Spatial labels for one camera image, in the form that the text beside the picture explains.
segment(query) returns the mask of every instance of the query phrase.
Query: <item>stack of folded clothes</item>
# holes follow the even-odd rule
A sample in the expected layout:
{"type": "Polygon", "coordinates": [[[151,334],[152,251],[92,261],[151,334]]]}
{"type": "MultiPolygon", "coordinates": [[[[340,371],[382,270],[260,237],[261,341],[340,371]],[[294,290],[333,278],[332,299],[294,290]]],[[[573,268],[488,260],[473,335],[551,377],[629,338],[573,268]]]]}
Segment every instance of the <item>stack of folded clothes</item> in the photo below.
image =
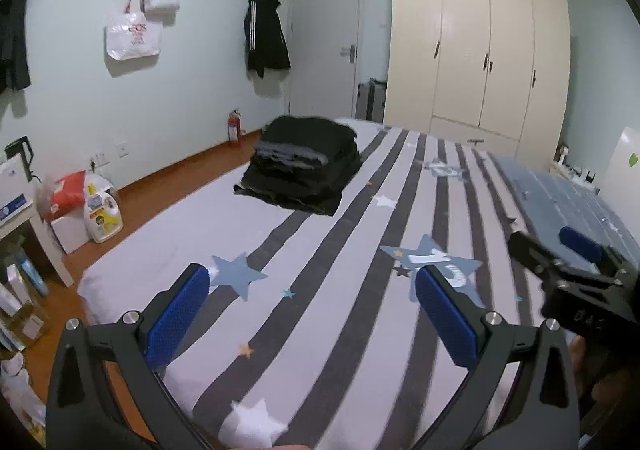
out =
{"type": "Polygon", "coordinates": [[[268,125],[237,194],[270,204],[334,215],[344,187],[360,170],[356,133],[324,118],[282,116],[268,125]]]}

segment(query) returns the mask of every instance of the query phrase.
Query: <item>fire extinguisher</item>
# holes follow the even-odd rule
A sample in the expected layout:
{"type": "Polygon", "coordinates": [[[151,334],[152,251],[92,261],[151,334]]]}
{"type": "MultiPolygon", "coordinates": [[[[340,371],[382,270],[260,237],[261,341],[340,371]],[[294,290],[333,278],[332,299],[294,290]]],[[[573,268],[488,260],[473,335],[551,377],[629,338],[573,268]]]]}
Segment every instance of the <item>fire extinguisher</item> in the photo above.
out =
{"type": "Polygon", "coordinates": [[[234,109],[229,113],[229,120],[226,124],[226,128],[229,134],[229,144],[234,147],[240,146],[240,140],[242,138],[242,129],[240,128],[240,111],[234,109]]]}

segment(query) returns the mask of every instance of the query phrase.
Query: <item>wooden floor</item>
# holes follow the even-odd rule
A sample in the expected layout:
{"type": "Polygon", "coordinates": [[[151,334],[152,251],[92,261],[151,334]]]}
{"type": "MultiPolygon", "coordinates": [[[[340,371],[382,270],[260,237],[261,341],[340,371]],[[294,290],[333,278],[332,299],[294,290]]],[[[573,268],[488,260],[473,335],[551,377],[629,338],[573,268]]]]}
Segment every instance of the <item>wooden floor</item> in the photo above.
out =
{"type": "MultiPolygon", "coordinates": [[[[240,148],[226,144],[214,147],[122,189],[120,208],[124,228],[121,233],[100,245],[86,244],[65,257],[65,265],[76,282],[74,286],[65,287],[57,277],[47,278],[50,293],[44,299],[44,306],[50,316],[51,328],[24,353],[33,389],[43,401],[47,400],[50,370],[65,322],[73,317],[84,319],[82,301],[76,293],[82,272],[162,210],[220,175],[246,163],[254,152],[253,146],[258,136],[258,133],[252,133],[244,137],[245,141],[240,148]]],[[[151,438],[117,370],[110,368],[110,375],[132,428],[151,438]]]]}

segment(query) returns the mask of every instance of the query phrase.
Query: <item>cream wardrobe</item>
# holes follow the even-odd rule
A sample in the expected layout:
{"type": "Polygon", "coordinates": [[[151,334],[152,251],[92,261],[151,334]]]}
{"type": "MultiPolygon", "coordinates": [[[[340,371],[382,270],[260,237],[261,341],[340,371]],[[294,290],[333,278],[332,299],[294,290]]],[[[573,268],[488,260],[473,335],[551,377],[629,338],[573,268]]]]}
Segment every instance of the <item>cream wardrobe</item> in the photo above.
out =
{"type": "Polygon", "coordinates": [[[569,69],[566,0],[393,0],[385,124],[546,171],[569,69]]]}

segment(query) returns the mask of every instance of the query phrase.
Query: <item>electrical outlet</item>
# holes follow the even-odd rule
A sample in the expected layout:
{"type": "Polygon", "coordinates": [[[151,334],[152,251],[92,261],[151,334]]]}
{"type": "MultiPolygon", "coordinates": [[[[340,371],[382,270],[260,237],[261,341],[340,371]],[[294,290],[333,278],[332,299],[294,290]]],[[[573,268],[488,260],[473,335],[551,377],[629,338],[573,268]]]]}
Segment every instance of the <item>electrical outlet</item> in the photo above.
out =
{"type": "Polygon", "coordinates": [[[116,150],[119,157],[125,157],[129,155],[129,144],[126,141],[116,144],[116,150]]]}
{"type": "Polygon", "coordinates": [[[95,163],[95,167],[104,167],[109,164],[107,160],[107,156],[104,153],[95,153],[92,157],[89,158],[89,165],[91,166],[91,162],[95,163]]]}

